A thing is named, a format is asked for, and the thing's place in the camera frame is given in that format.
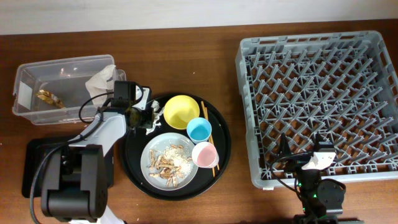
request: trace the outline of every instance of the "white wall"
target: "white wall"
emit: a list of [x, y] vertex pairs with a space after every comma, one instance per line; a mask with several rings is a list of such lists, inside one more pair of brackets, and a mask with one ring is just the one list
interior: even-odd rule
[[0, 0], [0, 34], [398, 18], [398, 0]]

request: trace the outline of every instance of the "cup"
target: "cup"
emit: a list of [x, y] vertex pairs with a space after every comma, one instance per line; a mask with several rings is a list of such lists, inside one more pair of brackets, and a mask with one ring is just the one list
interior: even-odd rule
[[210, 142], [201, 142], [192, 150], [192, 161], [202, 168], [213, 168], [219, 161], [216, 147]]
[[194, 118], [187, 126], [187, 133], [193, 143], [205, 142], [211, 134], [211, 124], [205, 118]]

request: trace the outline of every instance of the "transparent container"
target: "transparent container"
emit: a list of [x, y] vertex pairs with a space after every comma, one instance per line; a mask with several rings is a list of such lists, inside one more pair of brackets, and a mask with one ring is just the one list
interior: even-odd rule
[[[79, 121], [80, 106], [91, 98], [85, 83], [107, 65], [113, 64], [111, 55], [96, 55], [20, 65], [14, 83], [16, 99], [12, 112], [36, 125]], [[126, 74], [115, 70], [109, 80], [126, 80]], [[58, 109], [42, 101], [35, 95], [39, 90], [50, 91], [61, 99], [65, 107]], [[82, 117], [92, 119], [97, 106], [92, 103], [86, 105]]]

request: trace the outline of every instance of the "light blue bowl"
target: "light blue bowl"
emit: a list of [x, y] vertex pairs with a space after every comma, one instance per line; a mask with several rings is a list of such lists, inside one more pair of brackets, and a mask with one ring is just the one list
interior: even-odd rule
[[211, 124], [205, 118], [194, 118], [188, 123], [187, 133], [195, 144], [207, 141], [211, 135]]

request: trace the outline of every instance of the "gray dish rack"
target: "gray dish rack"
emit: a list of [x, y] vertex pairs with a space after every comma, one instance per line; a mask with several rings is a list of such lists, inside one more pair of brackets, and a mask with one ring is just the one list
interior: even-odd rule
[[[248, 38], [235, 62], [254, 186], [282, 186], [270, 172], [281, 133], [294, 153], [311, 150], [314, 133], [332, 142], [325, 177], [398, 178], [398, 79], [380, 33]], [[274, 172], [293, 185], [280, 164]]]

